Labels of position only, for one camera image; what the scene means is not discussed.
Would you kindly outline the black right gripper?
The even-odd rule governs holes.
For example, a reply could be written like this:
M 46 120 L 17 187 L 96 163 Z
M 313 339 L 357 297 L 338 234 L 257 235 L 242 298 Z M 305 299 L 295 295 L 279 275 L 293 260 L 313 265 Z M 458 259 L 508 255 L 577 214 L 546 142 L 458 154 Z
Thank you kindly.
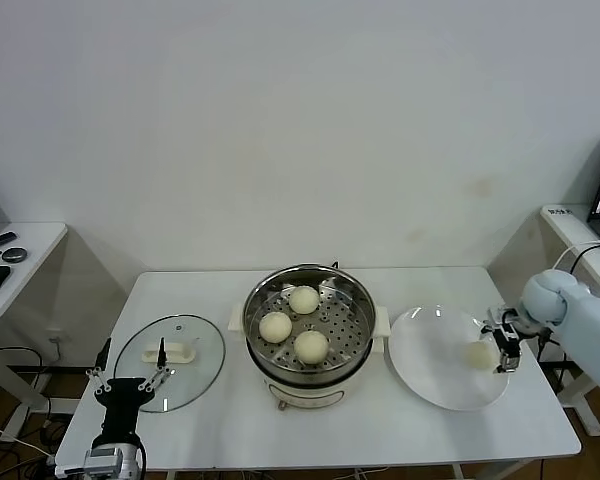
M 484 325 L 481 328 L 481 340 L 498 345 L 500 350 L 494 374 L 512 373 L 520 364 L 520 338 L 511 324 L 500 324 L 496 328 Z

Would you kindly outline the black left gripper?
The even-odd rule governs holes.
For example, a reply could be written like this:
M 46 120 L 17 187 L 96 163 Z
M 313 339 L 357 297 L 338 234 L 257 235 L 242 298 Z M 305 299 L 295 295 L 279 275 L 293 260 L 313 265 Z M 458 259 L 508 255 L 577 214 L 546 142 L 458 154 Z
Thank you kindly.
M 137 419 L 140 408 L 155 397 L 157 390 L 171 375 L 167 364 L 164 338 L 160 339 L 156 369 L 148 378 L 114 378 L 106 380 L 111 339 L 108 338 L 96 356 L 94 366 L 86 370 L 90 380 L 98 386 L 94 397 L 105 408 L 101 433 L 97 440 L 137 440 Z

